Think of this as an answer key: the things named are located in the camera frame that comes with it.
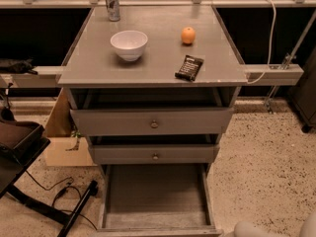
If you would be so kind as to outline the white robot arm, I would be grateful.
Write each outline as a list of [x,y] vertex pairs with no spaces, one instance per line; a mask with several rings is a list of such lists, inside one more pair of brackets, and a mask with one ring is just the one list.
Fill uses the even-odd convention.
[[223,237],[316,237],[316,211],[311,212],[300,224],[296,235],[272,228],[264,228],[250,221],[239,221]]

